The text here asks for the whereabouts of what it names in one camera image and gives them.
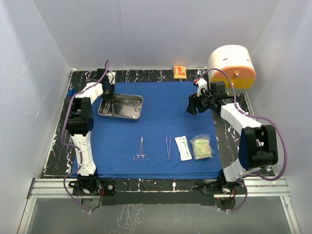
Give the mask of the steel forceps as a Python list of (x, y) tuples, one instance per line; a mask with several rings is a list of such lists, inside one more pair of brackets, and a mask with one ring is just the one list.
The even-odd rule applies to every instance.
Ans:
[(170, 160), (171, 136), (166, 136), (167, 159)]

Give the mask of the pink cylindrical tissue phantom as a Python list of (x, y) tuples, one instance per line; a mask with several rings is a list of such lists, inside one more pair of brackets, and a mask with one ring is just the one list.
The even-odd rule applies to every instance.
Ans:
[(224, 45), (215, 49), (209, 59), (209, 82), (225, 82), (226, 91), (238, 95), (251, 88), (256, 72), (247, 48), (241, 45)]

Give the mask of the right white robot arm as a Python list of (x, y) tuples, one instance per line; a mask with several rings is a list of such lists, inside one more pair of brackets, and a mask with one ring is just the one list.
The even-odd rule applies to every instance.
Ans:
[(192, 115), (208, 109), (220, 114), (240, 135), (238, 158), (220, 172), (217, 187), (222, 193), (234, 189), (238, 179), (278, 162), (276, 130), (263, 125), (244, 112), (235, 97), (228, 96), (225, 82), (208, 84), (203, 78), (194, 81), (197, 93), (189, 96), (186, 111)]

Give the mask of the steel ring-handle scissors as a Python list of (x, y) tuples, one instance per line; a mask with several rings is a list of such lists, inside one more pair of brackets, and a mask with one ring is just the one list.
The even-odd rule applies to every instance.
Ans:
[(142, 159), (143, 161), (147, 161), (148, 157), (147, 155), (145, 155), (143, 153), (143, 136), (141, 136), (141, 140), (140, 140), (140, 149), (139, 149), (139, 153), (137, 155), (133, 156), (133, 160), (134, 161), (138, 161), (139, 159)]

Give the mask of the green suture packet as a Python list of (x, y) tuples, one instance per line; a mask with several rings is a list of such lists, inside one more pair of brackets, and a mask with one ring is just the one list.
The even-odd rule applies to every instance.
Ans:
[(213, 158), (214, 151), (210, 146), (210, 135), (197, 135), (190, 140), (195, 160)]

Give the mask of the white packet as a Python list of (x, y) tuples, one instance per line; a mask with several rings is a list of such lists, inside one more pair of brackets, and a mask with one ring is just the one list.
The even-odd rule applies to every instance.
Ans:
[(188, 141), (185, 136), (180, 136), (175, 138), (181, 161), (187, 161), (192, 159), (192, 155), (190, 153), (188, 147)]

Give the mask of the metal instrument tray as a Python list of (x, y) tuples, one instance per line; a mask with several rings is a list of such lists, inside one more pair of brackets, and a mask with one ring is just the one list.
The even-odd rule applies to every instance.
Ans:
[(142, 106), (142, 96), (114, 94), (112, 100), (102, 99), (98, 108), (98, 114), (110, 119), (138, 121)]

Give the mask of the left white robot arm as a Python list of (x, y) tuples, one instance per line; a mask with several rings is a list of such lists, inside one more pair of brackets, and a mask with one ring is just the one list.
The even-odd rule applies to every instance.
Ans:
[(97, 79), (87, 83), (85, 88), (73, 94), (69, 100), (62, 134), (67, 131), (73, 141), (67, 146), (75, 149), (79, 176), (93, 176), (96, 173), (91, 148), (91, 131), (94, 127), (92, 105), (99, 97), (113, 100), (115, 84), (115, 73), (107, 68), (97, 69)]

